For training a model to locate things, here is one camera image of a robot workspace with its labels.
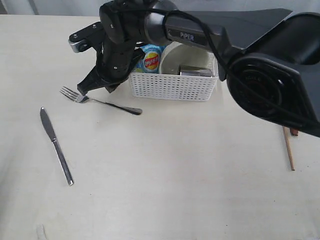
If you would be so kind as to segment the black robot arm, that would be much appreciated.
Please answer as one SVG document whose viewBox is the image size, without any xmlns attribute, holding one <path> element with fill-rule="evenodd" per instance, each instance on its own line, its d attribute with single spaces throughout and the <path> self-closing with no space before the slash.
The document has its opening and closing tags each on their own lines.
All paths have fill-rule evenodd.
<svg viewBox="0 0 320 240">
<path fill-rule="evenodd" d="M 99 22 L 69 36 L 76 53 L 96 51 L 77 85 L 85 95 L 125 82 L 145 55 L 141 46 L 179 42 L 214 54 L 218 76 L 246 112 L 320 135 L 320 15 L 275 8 L 180 11 L 169 0 L 113 0 Z"/>
</svg>

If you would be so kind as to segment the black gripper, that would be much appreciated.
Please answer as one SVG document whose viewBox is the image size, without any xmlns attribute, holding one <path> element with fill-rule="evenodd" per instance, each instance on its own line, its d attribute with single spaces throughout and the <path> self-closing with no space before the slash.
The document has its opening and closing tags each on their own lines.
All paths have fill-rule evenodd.
<svg viewBox="0 0 320 240">
<path fill-rule="evenodd" d="M 105 37 L 96 66 L 77 84 L 82 96 L 100 88 L 112 93 L 128 80 L 137 42 L 151 43 L 145 30 L 151 6 L 151 0 L 114 0 L 99 8 Z"/>
</svg>

